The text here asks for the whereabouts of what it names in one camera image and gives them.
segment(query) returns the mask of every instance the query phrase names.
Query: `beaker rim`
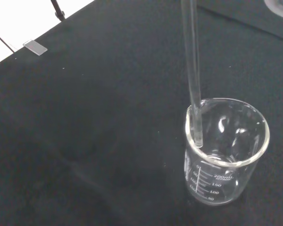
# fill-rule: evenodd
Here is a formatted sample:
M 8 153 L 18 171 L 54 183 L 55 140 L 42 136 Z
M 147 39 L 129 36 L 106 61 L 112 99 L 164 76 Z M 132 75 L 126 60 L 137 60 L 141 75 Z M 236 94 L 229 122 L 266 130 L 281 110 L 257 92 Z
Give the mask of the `beaker rim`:
M 241 100 L 236 100 L 236 99 L 231 99 L 231 98 L 207 98 L 207 99 L 202 99 L 201 101 L 206 101 L 206 100 L 231 100 L 231 101 L 236 101 L 236 102 L 243 103 L 243 104 L 249 106 L 249 108 L 255 110 L 259 114 L 259 116 L 261 117 L 262 122 L 264 123 L 264 126 L 265 126 L 264 142 L 263 142 L 261 148 L 257 151 L 257 153 L 255 155 L 253 155 L 252 157 L 250 157 L 246 160 L 243 160 L 243 161 L 225 162 L 225 161 L 210 158 L 195 145 L 194 140 L 193 140 L 192 135 L 191 135 L 191 129 L 190 129 L 190 114 L 187 113 L 186 123 L 185 123 L 185 134 L 186 134 L 186 137 L 187 137 L 187 141 L 188 141 L 189 145 L 191 146 L 192 150 L 200 158 L 204 159 L 205 161 L 207 161 L 207 162 L 209 162 L 213 165 L 220 166 L 220 167 L 239 168 L 239 167 L 242 167 L 242 166 L 249 165 L 249 164 L 255 162 L 257 159 L 259 159 L 264 154 L 264 152 L 266 151 L 268 144 L 269 144 L 269 139 L 270 139 L 269 126 L 268 126 L 266 119 L 261 114 L 261 112 L 258 111 L 252 105 L 250 105 L 250 104 L 248 104 L 244 101 L 241 101 Z

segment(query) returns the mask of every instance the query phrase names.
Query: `white object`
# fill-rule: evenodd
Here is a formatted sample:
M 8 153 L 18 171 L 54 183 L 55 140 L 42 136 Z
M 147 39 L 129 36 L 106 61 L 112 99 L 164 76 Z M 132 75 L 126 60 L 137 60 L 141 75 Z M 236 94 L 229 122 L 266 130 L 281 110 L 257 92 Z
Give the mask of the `white object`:
M 43 53 L 45 53 L 48 49 L 45 48 L 43 45 L 37 43 L 35 40 L 30 40 L 23 44 L 26 48 L 28 48 L 33 53 L 37 54 L 38 56 L 41 56 Z
M 283 0 L 264 0 L 264 2 L 270 11 L 283 17 Z

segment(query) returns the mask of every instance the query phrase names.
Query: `cable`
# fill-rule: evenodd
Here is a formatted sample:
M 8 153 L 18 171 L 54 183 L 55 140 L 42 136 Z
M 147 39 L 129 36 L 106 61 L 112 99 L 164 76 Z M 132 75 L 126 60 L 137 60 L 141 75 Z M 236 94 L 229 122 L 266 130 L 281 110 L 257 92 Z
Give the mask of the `cable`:
M 60 21 L 65 20 L 65 13 L 63 11 L 61 11 L 60 6 L 58 6 L 57 0 L 51 0 L 51 3 L 56 10 L 56 17 Z
M 12 51 L 12 52 L 14 53 L 14 51 L 11 49 L 11 47 L 9 47 L 9 46 L 5 43 L 5 41 L 3 41 L 3 39 L 2 39 L 2 38 L 0 38 L 0 40 L 3 42 L 3 44 L 4 44 L 4 45 L 6 45 L 6 46 L 7 46 L 7 48 L 9 48 L 9 49 L 10 49 L 10 51 Z

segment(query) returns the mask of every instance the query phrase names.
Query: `glass beaker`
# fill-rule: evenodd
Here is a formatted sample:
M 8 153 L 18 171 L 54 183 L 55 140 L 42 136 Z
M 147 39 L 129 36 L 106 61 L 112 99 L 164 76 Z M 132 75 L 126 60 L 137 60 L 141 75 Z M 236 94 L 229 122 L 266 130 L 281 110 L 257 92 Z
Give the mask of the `glass beaker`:
M 193 141 L 191 106 L 187 110 L 184 171 L 188 190 L 208 205 L 229 203 L 244 190 L 269 143 L 263 115 L 249 104 L 227 98 L 200 104 L 203 146 Z

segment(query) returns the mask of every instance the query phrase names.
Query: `white surface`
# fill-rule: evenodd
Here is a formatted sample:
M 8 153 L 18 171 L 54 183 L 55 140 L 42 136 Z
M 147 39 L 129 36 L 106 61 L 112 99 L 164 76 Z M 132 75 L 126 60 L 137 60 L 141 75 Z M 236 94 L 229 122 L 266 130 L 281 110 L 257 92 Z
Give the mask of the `white surface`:
M 65 17 L 94 0 L 57 0 Z M 14 50 L 60 23 L 50 0 L 0 0 L 0 37 Z M 0 41 L 0 61 L 12 52 Z

